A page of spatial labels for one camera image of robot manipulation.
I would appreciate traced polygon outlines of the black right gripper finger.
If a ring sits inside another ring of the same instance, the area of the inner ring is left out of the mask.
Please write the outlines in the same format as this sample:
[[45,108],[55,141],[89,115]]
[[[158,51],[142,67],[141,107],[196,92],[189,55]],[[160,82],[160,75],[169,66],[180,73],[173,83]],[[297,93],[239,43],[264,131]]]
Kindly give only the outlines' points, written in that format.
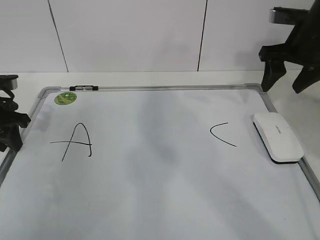
[[282,60],[267,60],[264,66],[264,74],[261,88],[268,92],[274,84],[287,73],[285,63]]
[[320,67],[304,66],[292,84],[293,90],[299,94],[314,83],[320,81]]

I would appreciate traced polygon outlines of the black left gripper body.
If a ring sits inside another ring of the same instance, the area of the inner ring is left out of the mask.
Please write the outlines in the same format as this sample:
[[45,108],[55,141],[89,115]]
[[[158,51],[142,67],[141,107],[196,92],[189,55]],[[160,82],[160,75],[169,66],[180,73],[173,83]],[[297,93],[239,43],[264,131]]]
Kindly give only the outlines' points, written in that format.
[[0,129],[27,128],[31,119],[28,114],[17,112],[19,105],[14,101],[15,95],[7,88],[0,90],[7,94],[7,97],[0,97]]

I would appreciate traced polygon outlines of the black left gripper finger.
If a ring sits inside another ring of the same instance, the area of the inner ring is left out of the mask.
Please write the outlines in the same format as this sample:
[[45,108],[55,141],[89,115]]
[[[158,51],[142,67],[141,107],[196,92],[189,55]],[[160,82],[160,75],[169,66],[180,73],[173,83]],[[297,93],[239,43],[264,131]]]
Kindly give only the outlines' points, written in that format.
[[23,145],[19,126],[18,125],[5,125],[3,127],[3,150],[7,148],[18,152]]

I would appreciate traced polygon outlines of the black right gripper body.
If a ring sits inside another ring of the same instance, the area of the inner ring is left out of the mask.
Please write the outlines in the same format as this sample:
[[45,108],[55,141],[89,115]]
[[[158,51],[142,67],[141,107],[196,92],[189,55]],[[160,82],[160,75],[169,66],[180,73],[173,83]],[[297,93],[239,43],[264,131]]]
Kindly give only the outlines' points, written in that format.
[[314,1],[304,20],[292,25],[293,29],[284,43],[262,46],[262,62],[280,60],[303,67],[320,65],[320,2]]

